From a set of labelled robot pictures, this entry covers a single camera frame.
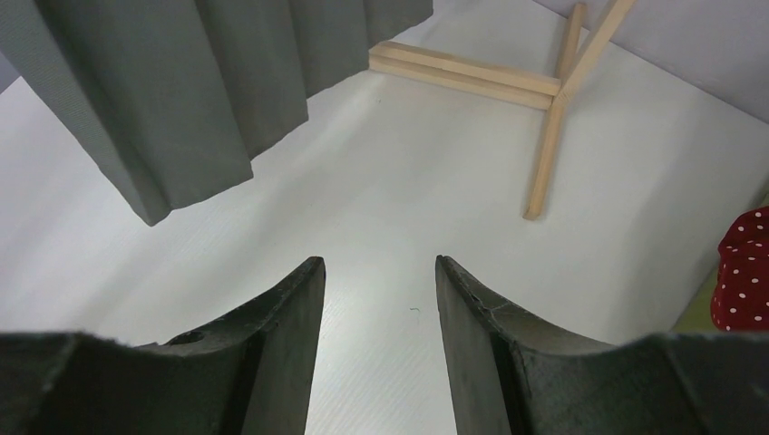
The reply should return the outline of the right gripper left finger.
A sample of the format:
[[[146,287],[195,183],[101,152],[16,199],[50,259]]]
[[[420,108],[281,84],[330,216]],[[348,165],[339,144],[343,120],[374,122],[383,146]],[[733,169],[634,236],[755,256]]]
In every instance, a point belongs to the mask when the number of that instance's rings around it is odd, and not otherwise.
[[[82,332],[1,337],[4,434],[301,434],[326,268],[278,284],[167,343]]]

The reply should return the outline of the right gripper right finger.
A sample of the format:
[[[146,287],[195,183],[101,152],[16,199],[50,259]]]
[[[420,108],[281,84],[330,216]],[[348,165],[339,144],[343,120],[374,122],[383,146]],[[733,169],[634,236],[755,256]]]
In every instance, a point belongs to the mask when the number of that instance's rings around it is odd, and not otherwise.
[[[449,256],[436,295],[461,434],[765,434],[764,333],[653,333],[622,345],[552,324]]]

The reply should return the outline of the red polka dot skirt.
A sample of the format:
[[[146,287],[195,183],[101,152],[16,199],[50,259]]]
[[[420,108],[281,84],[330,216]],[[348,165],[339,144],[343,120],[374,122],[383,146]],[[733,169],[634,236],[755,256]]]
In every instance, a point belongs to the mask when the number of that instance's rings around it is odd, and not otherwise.
[[[768,329],[768,207],[739,216],[718,245],[719,266],[710,303],[721,331]]]

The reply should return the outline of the grey pleated skirt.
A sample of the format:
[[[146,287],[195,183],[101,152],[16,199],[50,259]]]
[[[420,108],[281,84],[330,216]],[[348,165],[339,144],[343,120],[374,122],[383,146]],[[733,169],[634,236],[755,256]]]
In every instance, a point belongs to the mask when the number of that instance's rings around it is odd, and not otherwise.
[[[252,178],[430,1],[4,1],[1,50],[153,226]]]

